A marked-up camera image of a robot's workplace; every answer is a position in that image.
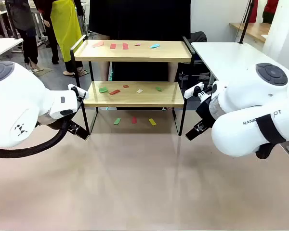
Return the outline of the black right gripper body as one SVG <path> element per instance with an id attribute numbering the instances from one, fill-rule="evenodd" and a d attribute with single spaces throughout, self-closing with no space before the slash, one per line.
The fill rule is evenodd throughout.
<path id="1" fill-rule="evenodd" d="M 199 115 L 201 120 L 196 124 L 200 128 L 211 128 L 215 123 L 216 119 L 213 118 L 209 110 L 211 102 L 211 96 L 205 99 L 200 106 L 197 108 L 196 113 Z"/>

